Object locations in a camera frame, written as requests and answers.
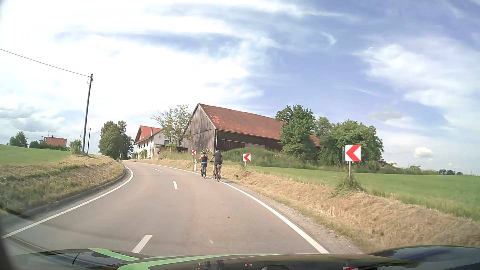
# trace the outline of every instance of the wooden barn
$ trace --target wooden barn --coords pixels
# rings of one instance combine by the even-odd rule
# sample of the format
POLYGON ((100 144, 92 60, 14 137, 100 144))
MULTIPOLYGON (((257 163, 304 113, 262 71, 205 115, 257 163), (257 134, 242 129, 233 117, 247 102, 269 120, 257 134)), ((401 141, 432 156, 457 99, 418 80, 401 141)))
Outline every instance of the wooden barn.
MULTIPOLYGON (((281 150, 278 143, 281 126, 282 122, 274 118, 198 103, 186 129, 193 140, 182 139, 181 144, 189 151, 198 152, 244 147, 281 150)), ((312 140, 320 147, 313 135, 312 140)))

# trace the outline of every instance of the power line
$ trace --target power line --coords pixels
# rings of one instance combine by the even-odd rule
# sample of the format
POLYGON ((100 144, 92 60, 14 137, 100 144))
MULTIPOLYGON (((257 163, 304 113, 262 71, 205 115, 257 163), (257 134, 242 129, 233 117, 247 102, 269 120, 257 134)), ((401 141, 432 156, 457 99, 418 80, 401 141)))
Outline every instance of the power line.
MULTIPOLYGON (((21 55, 18 55, 18 54, 13 53, 13 52, 9 52, 9 51, 4 50, 4 49, 0 49, 0 50, 6 51, 6 52, 11 53, 11 54, 14 54, 14 55, 16 55, 16 56, 20 56, 20 57, 23 57, 23 58, 27 58, 27 57, 25 57, 25 56, 21 56, 21 55)), ((85 76, 85 77, 90 77, 90 76, 83 75, 83 74, 80 74, 80 73, 77 73, 77 72, 73 72, 73 71, 70 71, 70 70, 66 70, 66 69, 62 69, 62 68, 56 67, 56 66, 52 66, 52 65, 49 65, 49 64, 45 64, 45 63, 42 63, 42 62, 37 61, 37 60, 33 60, 33 59, 30 59, 30 58, 27 58, 27 59, 28 59, 28 60, 32 60, 32 61, 35 61, 35 62, 38 62, 38 63, 40 63, 40 64, 44 64, 44 65, 47 65, 47 66, 51 66, 51 67, 54 67, 54 68, 58 68, 58 69, 61 69, 61 70, 65 70, 65 71, 68 71, 68 72, 71 72, 71 73, 75 73, 75 74, 78 74, 78 75, 82 75, 82 76, 85 76)))

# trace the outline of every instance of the windshield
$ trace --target windshield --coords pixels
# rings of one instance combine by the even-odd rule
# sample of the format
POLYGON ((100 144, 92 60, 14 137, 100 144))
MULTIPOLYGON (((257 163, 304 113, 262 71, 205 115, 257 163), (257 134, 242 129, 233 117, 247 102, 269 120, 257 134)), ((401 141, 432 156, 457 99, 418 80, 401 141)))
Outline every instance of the windshield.
POLYGON ((0 240, 78 267, 480 247, 479 18, 475 0, 0 1, 0 240))

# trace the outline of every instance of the black shirt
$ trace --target black shirt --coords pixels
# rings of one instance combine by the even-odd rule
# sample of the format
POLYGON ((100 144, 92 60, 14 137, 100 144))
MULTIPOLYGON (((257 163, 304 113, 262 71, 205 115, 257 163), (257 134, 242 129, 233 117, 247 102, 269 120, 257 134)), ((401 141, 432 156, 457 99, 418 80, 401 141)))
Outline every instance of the black shirt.
POLYGON ((214 157, 215 157, 215 162, 222 162, 222 154, 215 153, 214 157))

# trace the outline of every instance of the road curve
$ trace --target road curve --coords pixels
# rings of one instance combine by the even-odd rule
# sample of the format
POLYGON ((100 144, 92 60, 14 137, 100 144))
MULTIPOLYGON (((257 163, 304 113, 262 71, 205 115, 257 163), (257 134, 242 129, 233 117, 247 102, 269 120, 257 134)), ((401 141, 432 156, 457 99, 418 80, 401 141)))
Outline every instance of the road curve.
POLYGON ((127 183, 130 170, 107 190, 5 228, 2 235, 117 188, 6 237, 10 254, 31 252, 18 239, 44 249, 100 247, 152 256, 318 252, 267 208, 228 185, 153 164, 125 165, 133 172, 127 183))

